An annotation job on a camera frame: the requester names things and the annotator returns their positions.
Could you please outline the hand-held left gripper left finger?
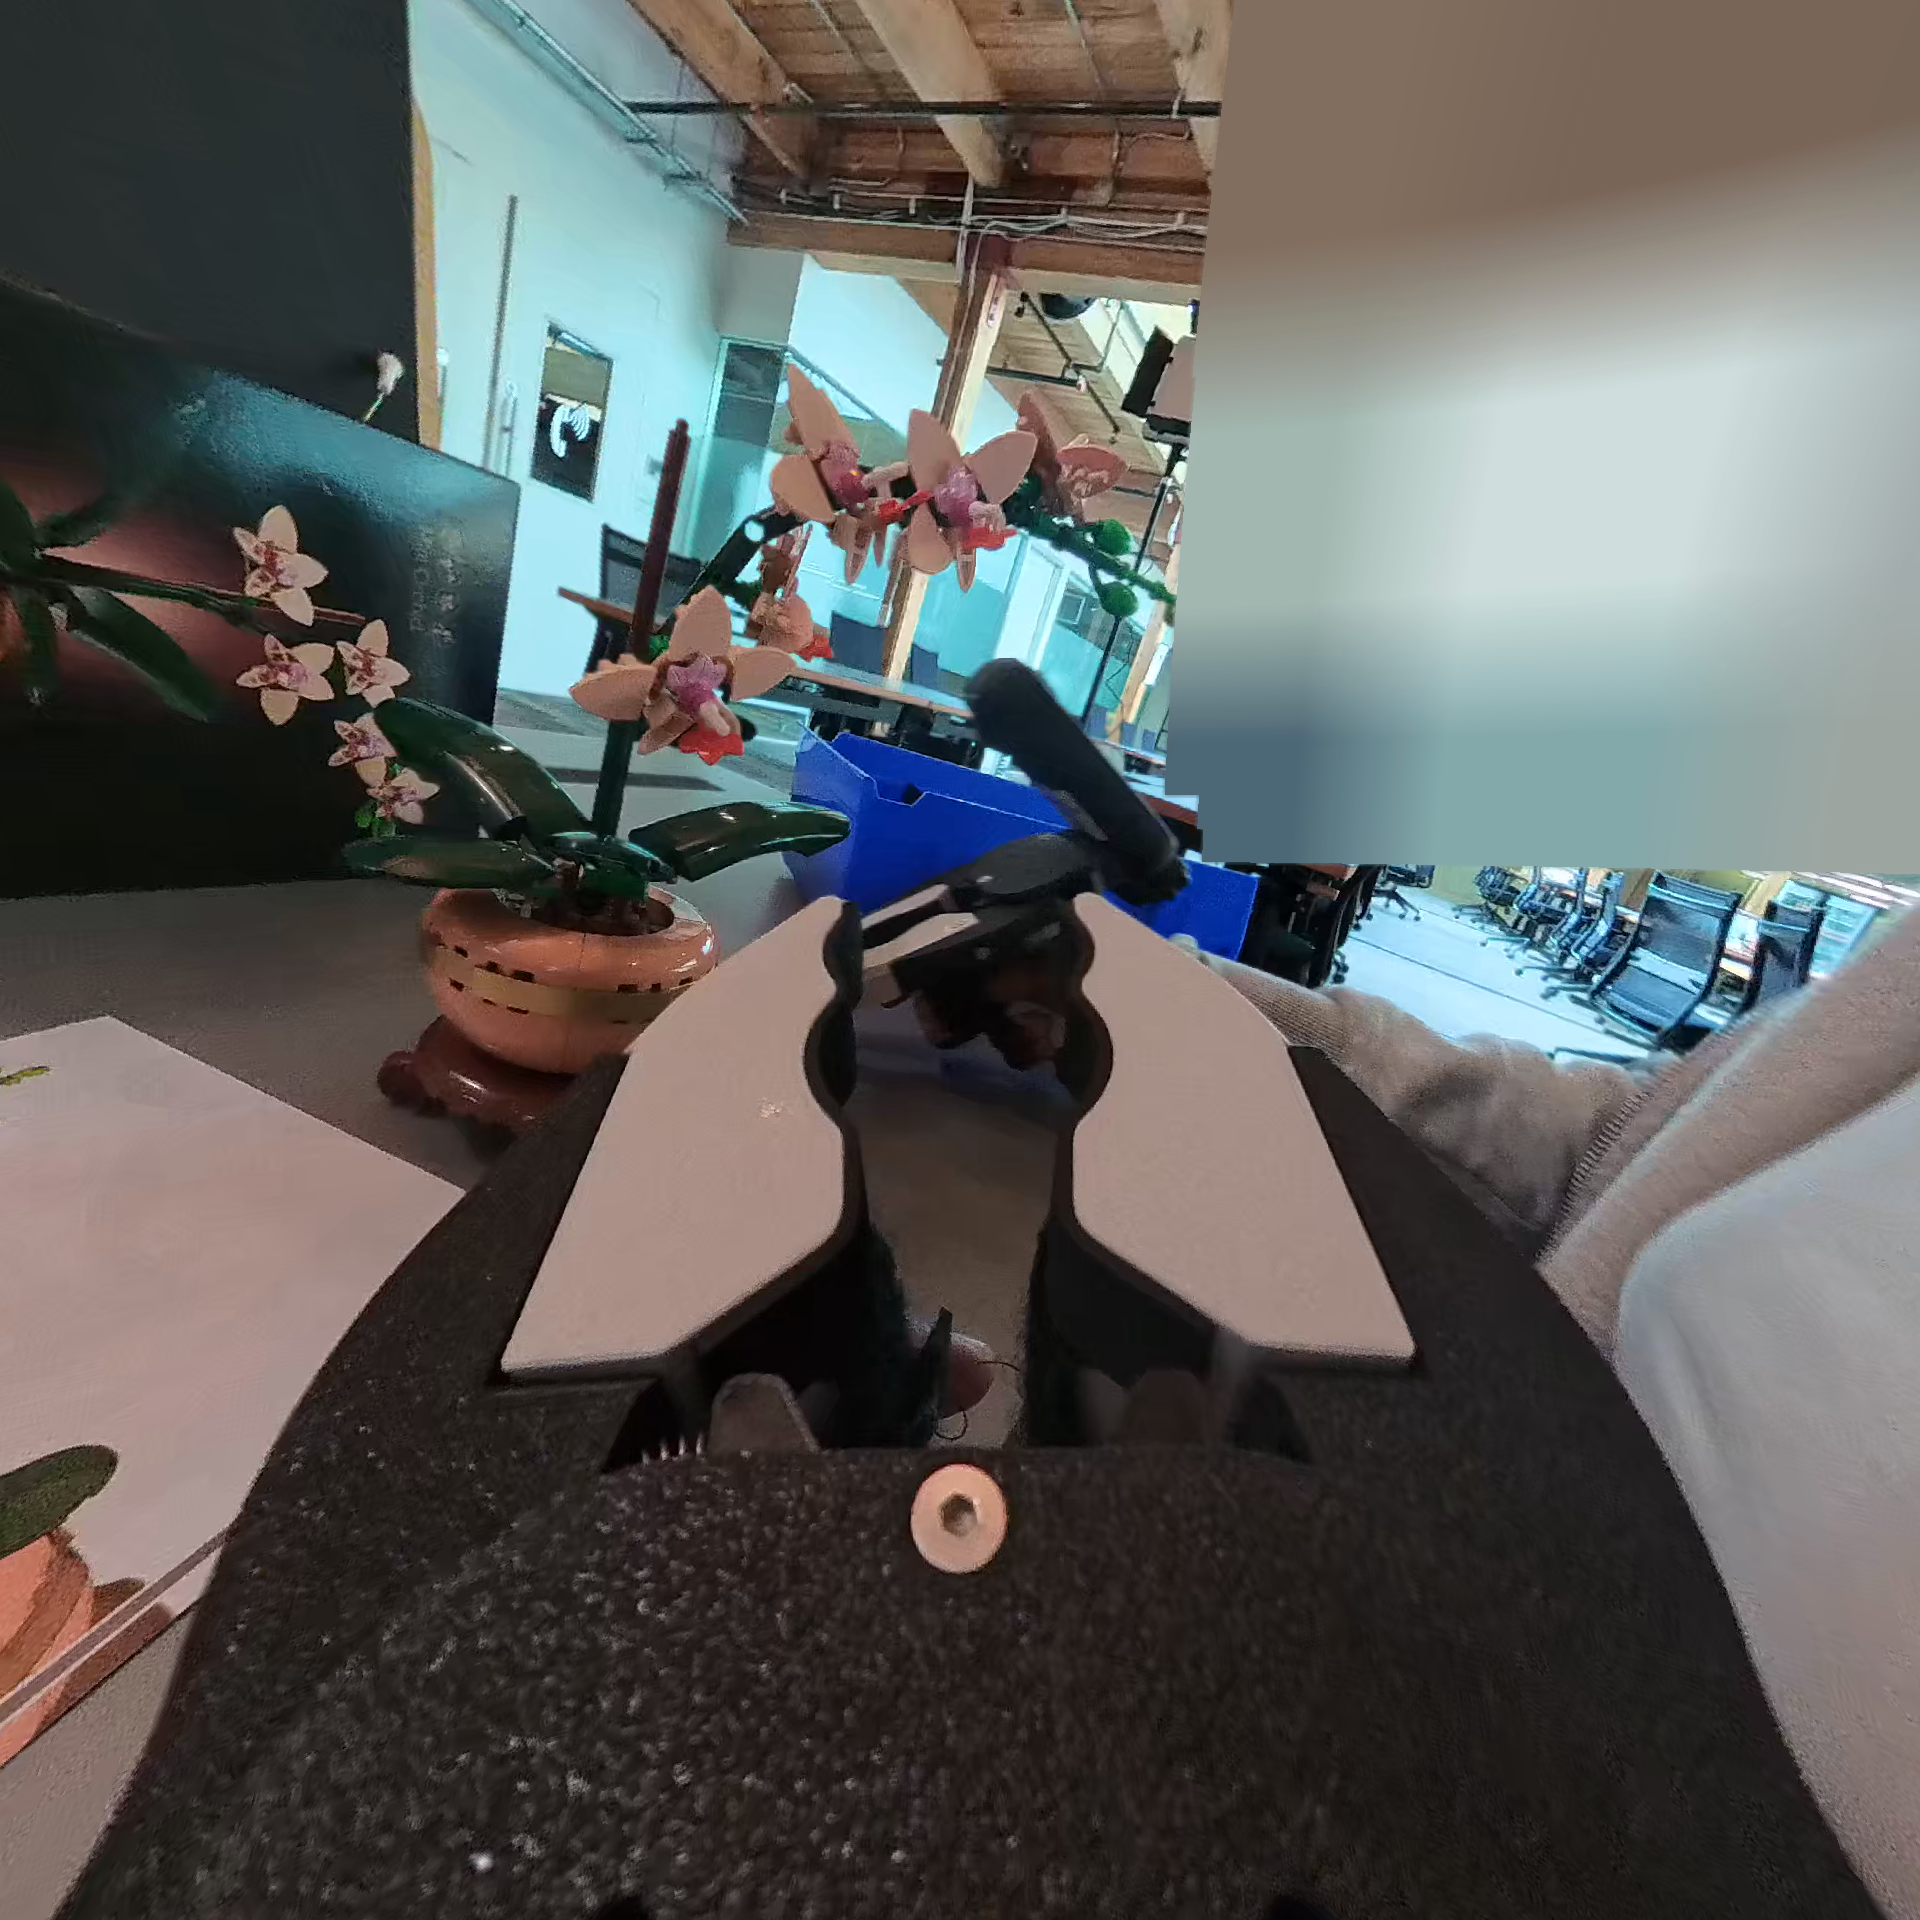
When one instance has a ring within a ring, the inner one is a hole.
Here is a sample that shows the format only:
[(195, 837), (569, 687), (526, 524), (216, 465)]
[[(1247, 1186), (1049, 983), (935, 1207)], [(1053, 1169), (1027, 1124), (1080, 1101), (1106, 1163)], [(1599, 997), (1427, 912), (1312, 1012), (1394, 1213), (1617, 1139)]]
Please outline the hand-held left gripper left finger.
[(838, 1253), (859, 914), (819, 898), (699, 979), (627, 1048), (501, 1355), (509, 1381), (690, 1360)]

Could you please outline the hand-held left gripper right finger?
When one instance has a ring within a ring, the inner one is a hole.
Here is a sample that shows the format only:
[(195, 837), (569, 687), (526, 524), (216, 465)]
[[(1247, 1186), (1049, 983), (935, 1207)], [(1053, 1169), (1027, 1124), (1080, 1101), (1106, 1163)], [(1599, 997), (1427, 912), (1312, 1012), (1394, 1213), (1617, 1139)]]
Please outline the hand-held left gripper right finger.
[(1064, 924), (1075, 1114), (1039, 1309), (1067, 1362), (1407, 1369), (1416, 1345), (1282, 1033), (1106, 898)]

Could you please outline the person's right forearm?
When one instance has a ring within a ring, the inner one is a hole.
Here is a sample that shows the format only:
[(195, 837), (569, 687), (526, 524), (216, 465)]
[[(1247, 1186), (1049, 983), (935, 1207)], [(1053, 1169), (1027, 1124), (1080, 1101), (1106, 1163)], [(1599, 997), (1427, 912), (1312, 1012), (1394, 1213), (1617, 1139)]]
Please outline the person's right forearm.
[(1661, 1127), (1720, 1060), (1718, 1044), (1698, 1060), (1559, 1063), (1514, 1040), (1448, 1040), (1384, 1000), (1183, 948), (1288, 1044), (1320, 1052), (1538, 1266), (1630, 1127)]

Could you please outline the grey desk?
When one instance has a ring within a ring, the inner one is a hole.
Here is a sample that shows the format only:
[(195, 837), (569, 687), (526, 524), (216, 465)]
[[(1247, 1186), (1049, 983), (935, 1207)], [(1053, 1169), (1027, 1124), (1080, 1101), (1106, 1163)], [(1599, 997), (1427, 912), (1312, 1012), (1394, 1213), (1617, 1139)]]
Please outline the grey desk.
[[(307, 880), (3, 906), (3, 1039), (118, 1017), (458, 1189), (489, 1136), (391, 1105), (383, 1058), (427, 1021), (424, 891)], [(1058, 1090), (982, 1048), (933, 1052), (907, 1012), (859, 1019), (853, 1121), (909, 1304), (994, 1354), (967, 1440), (1016, 1412), (1023, 1285), (1047, 1211)], [(2, 1773), (2, 1915), (51, 1915), (151, 1738), (190, 1616), (171, 1621)]]

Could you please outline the blue plastic bin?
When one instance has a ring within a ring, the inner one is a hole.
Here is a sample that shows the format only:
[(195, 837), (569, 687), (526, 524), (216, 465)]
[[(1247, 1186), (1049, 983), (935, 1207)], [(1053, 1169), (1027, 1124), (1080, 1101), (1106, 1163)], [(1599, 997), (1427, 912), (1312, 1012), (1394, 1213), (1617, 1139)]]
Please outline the blue plastic bin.
[[(850, 900), (864, 912), (933, 884), (997, 849), (1067, 821), (1049, 796), (1016, 780), (840, 735), (799, 743), (791, 800), (848, 819), (848, 837), (818, 856), (786, 853), (805, 904)], [(1183, 857), (1187, 882), (1168, 904), (1120, 908), (1160, 937), (1235, 961), (1256, 906), (1256, 877)]]

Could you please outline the toy brick orchid in pot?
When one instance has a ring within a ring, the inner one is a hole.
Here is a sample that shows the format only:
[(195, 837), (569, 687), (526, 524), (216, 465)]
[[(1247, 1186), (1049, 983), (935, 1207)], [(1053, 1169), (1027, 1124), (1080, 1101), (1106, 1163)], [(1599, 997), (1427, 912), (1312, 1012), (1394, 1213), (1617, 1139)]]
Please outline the toy brick orchid in pot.
[(893, 547), (912, 572), (971, 588), (977, 559), (1022, 536), (1085, 563), (1120, 613), (1135, 591), (1173, 609), (1170, 588), (1123, 565), (1123, 529), (1088, 520), (1121, 481), (1121, 458), (1058, 441), (1035, 400), (973, 451), (914, 411), (904, 455), (889, 465), (861, 451), (805, 373), (786, 379), (786, 408), (769, 506), (734, 529), (672, 609), (665, 560), (648, 554), (623, 635), (602, 632), (569, 691), (605, 725), (591, 809), (489, 725), (401, 699), (398, 676), (377, 681), (391, 661), (371, 628), (338, 644), (342, 691), (359, 704), (336, 725), (334, 754), (361, 785), (346, 866), (430, 893), (421, 953), (438, 1015), (382, 1066), (386, 1100), (518, 1132), (714, 970), (717, 937), (681, 884), (753, 857), (837, 860), (857, 837), (857, 819), (802, 800), (619, 827), (635, 756), (729, 761), (745, 753), (749, 701), (818, 680), (824, 634), (799, 597), (813, 532), (840, 551), (850, 584)]

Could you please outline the black mesh office chair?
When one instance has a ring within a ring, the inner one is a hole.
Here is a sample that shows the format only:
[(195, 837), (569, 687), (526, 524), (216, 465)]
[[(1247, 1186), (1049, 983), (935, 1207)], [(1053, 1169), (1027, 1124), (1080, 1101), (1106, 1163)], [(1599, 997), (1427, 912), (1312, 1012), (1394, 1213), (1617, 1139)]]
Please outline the black mesh office chair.
[[(648, 565), (648, 544), (623, 536), (605, 524), (598, 537), (598, 597), (616, 609), (633, 610), (639, 579)], [(678, 551), (666, 551), (656, 595), (656, 613), (665, 618), (699, 584), (704, 563)]]

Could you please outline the row of black office chairs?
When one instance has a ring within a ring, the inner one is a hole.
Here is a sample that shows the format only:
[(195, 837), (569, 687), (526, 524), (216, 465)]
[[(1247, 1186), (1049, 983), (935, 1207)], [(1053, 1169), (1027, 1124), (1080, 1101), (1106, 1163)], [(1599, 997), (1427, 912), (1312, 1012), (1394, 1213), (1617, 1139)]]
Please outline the row of black office chairs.
[(1838, 973), (1915, 904), (1881, 875), (1392, 871), (1335, 964), (1451, 1040), (1661, 1058)]

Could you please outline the black light on stand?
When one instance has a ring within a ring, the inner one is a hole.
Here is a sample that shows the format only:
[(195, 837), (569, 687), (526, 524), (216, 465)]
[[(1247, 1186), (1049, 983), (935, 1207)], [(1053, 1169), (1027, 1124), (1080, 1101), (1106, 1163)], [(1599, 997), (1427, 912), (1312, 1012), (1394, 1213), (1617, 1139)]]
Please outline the black light on stand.
[(1135, 418), (1142, 434), (1151, 441), (1191, 441), (1192, 349), (1194, 339), (1191, 335), (1173, 339), (1158, 327), (1139, 349), (1120, 409)]

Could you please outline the orchid print instruction booklet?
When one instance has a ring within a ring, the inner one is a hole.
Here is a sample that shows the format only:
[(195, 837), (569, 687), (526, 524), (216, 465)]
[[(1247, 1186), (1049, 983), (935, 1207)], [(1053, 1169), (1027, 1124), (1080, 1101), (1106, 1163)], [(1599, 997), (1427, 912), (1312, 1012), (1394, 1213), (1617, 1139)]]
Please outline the orchid print instruction booklet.
[(2, 1762), (202, 1596), (458, 1189), (94, 1017), (2, 1044)]

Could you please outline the person's torso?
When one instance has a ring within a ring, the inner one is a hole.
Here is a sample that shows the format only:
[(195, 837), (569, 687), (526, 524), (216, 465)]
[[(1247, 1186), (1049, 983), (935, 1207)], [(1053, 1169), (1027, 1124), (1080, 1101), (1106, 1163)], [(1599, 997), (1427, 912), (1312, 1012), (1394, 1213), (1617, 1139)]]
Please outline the person's torso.
[(1546, 1276), (1614, 1362), (1857, 1880), (1915, 1915), (1918, 935), (1599, 1092)]

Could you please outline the dark orchid print box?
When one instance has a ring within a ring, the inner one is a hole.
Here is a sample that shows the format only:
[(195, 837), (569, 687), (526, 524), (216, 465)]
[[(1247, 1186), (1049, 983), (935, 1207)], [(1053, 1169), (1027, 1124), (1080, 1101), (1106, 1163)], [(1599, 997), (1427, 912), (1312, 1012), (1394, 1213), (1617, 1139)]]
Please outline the dark orchid print box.
[(338, 877), (399, 695), (494, 713), (513, 483), (2, 303), (2, 897)]

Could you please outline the framed wall picture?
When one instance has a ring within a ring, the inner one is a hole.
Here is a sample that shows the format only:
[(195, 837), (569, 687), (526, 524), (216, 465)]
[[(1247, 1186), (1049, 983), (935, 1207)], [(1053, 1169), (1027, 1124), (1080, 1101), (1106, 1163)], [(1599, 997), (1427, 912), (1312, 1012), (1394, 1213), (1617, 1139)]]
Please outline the framed wall picture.
[(547, 322), (537, 383), (529, 479), (593, 501), (613, 389), (613, 356)]

